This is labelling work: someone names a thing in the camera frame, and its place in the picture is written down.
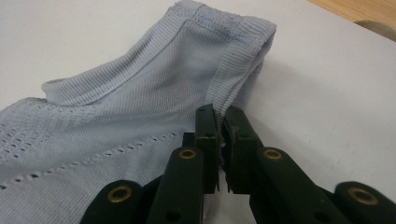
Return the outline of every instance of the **cloth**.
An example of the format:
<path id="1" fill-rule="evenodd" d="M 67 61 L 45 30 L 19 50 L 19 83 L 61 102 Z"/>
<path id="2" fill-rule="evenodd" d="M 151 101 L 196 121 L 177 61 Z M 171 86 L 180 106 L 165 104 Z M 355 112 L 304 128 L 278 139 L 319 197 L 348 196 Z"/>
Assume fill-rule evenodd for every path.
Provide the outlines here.
<path id="1" fill-rule="evenodd" d="M 181 1 L 117 60 L 2 110 L 0 223 L 79 223 L 105 185 L 162 175 L 197 107 L 245 106 L 275 30 Z"/>

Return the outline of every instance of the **light blue fabric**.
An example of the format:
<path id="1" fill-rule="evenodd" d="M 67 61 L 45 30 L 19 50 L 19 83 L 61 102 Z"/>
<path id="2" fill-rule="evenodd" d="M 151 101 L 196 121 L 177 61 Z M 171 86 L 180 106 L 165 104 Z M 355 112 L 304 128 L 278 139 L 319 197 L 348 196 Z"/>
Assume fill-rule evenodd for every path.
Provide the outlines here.
<path id="1" fill-rule="evenodd" d="M 78 223 L 108 183 L 161 175 L 197 107 L 245 105 L 275 30 L 182 1 L 122 57 L 1 111 L 0 223 Z"/>

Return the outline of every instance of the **fabric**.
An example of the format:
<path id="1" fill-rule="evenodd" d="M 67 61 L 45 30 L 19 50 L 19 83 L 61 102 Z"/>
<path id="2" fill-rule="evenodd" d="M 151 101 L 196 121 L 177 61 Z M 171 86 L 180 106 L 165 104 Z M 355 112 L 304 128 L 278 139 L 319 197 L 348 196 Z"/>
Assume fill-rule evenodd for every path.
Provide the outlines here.
<path id="1" fill-rule="evenodd" d="M 0 223 L 79 223 L 107 184 L 163 174 L 194 111 L 243 107 L 276 26 L 192 1 L 117 60 L 0 112 Z"/>

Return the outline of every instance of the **stitching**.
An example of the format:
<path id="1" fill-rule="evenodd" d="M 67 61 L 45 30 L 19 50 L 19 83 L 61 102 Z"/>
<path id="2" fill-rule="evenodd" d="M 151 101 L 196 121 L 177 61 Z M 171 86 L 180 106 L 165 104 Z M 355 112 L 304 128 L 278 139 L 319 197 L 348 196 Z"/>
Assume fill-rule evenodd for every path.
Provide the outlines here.
<path id="1" fill-rule="evenodd" d="M 133 150 L 139 149 L 143 147 L 146 143 L 158 143 L 158 141 L 166 141 L 166 140 L 171 140 L 175 139 L 177 136 L 180 135 L 180 132 L 170 132 L 170 133 L 164 133 L 159 136 L 151 136 L 150 138 L 146 139 L 145 141 L 138 141 L 134 144 L 127 144 L 125 146 L 119 146 L 112 148 L 110 150 L 102 151 L 100 153 L 96 153 L 93 156 L 86 157 L 80 161 L 72 161 L 67 164 L 62 164 L 59 167 L 56 168 L 50 168 L 47 171 L 40 172 L 40 171 L 34 171 L 31 172 L 28 175 L 17 175 L 11 180 L 4 181 L 3 183 L 0 184 L 0 191 L 8 189 L 12 185 L 16 184 L 23 184 L 25 181 L 32 181 L 33 179 L 37 179 L 41 176 L 45 175 L 53 175 L 57 174 L 66 170 L 70 170 L 76 167 L 79 167 L 81 165 L 86 165 L 86 164 L 94 164 L 99 161 L 104 161 L 106 158 L 111 158 L 113 156 L 119 156 L 125 153 L 129 153 Z"/>

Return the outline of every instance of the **tabletop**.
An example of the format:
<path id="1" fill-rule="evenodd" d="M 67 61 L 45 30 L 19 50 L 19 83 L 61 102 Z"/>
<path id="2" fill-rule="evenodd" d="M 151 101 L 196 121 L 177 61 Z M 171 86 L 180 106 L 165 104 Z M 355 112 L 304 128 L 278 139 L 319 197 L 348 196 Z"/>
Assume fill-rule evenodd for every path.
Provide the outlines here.
<path id="1" fill-rule="evenodd" d="M 305 0 L 202 2 L 277 24 L 246 110 L 263 143 L 325 189 L 354 180 L 395 202 L 396 43 Z M 0 109 L 118 58 L 173 4 L 1 1 Z M 205 223 L 255 223 L 248 196 L 225 189 Z"/>

